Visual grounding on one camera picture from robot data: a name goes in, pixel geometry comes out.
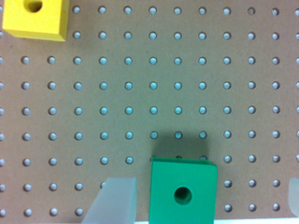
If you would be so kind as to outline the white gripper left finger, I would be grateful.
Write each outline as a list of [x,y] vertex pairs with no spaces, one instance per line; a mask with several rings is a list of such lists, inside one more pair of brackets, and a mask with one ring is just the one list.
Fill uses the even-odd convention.
[[135,224],[136,178],[109,177],[81,224]]

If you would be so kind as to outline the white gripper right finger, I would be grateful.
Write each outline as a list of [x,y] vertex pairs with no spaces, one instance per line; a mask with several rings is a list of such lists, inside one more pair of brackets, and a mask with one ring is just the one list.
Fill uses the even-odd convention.
[[299,178],[291,178],[289,182],[289,207],[299,217]]

